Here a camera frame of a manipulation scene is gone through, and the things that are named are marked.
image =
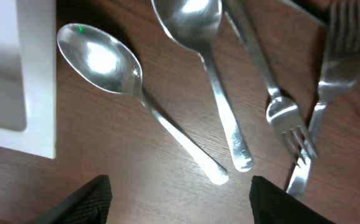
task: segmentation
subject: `wooden table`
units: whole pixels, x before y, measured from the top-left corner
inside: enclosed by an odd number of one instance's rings
[[[327,8],[330,1],[316,3]],[[307,117],[320,72],[324,31],[276,0],[248,0],[281,86]],[[57,3],[57,27],[85,22],[119,37],[139,57],[160,105],[229,172],[216,186],[134,98],[85,82],[57,53],[57,158],[0,148],[0,218],[24,223],[98,174],[110,176],[109,223],[253,223],[253,175],[284,188],[291,166],[265,120],[263,80],[226,20],[214,55],[255,167],[237,172],[198,56],[164,34],[150,0]],[[328,108],[301,200],[336,223],[360,223],[360,81]]]

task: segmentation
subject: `cutlery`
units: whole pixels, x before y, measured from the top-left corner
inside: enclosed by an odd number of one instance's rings
[[[208,73],[224,133],[235,168],[246,172],[253,166],[230,103],[224,93],[212,56],[212,42],[222,18],[220,0],[152,0],[166,35],[175,43],[198,53]]]
[[[57,34],[59,49],[86,81],[114,94],[135,96],[141,104],[185,148],[212,183],[228,181],[225,169],[209,157],[193,140],[165,118],[145,97],[141,65],[135,55],[119,40],[85,24],[67,24]]]
[[[360,76],[360,3],[343,1],[331,5],[330,25],[327,34],[321,77],[318,83],[319,100],[314,107],[309,132],[317,141],[324,110],[337,96],[356,84]],[[306,165],[299,160],[295,166],[287,193],[300,198],[306,189],[311,161]]]
[[[280,2],[296,9],[302,14],[307,15],[321,26],[327,26],[328,16],[319,7],[307,0],[279,0]]]
[[[314,144],[309,137],[299,107],[293,100],[281,94],[281,89],[275,80],[263,48],[260,46],[245,5],[240,0],[224,0],[224,6],[227,9],[226,16],[229,22],[262,73],[267,86],[271,99],[266,111],[267,121],[274,128],[275,134],[280,138],[295,163],[297,163],[295,154],[303,161],[305,160],[301,155],[300,148],[308,148],[308,156],[316,157]]]

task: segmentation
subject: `fork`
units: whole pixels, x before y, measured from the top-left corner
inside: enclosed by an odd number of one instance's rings
[[[307,148],[309,157],[316,157],[315,147],[311,141],[305,122],[301,117],[298,105],[281,94],[269,62],[260,46],[252,20],[241,0],[224,0],[226,16],[235,33],[240,37],[253,62],[263,75],[271,102],[266,111],[266,119],[274,128],[286,150],[295,163],[295,154],[303,161],[300,149]]]
[[[320,123],[328,103],[347,92],[360,76],[360,3],[343,1],[331,5],[330,25],[326,48],[318,83],[319,100],[310,120],[309,132],[317,141]],[[298,161],[295,166],[287,193],[300,198],[306,189],[311,160],[305,157],[306,164]]]

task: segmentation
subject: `spoon handle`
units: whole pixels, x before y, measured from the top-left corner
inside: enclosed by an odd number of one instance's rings
[[[230,103],[217,75],[212,52],[211,50],[206,50],[201,52],[200,56],[211,81],[220,120],[222,121],[224,134],[230,148],[232,162],[238,171],[247,172],[253,166],[252,156],[241,135],[241,130],[238,127]]]
[[[185,148],[185,150],[197,162],[199,167],[205,172],[206,176],[213,184],[224,184],[228,181],[229,176],[225,169],[208,156],[197,144],[191,140],[180,128],[177,128],[170,118],[165,118],[162,113],[154,106],[154,104],[141,94],[141,103],[147,108],[151,114],[169,131],[169,133]]]

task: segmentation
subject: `spoon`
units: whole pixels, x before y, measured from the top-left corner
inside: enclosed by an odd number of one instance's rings
[[[143,93],[141,65],[135,55],[110,34],[85,24],[67,24],[57,34],[59,49],[76,72],[97,88],[138,97],[145,108],[197,162],[212,183],[228,181],[225,169],[165,118]]]
[[[198,53],[215,96],[224,134],[235,168],[246,172],[253,166],[252,157],[224,93],[212,56],[212,42],[222,19],[220,0],[152,0],[155,14],[166,35],[175,43]]]

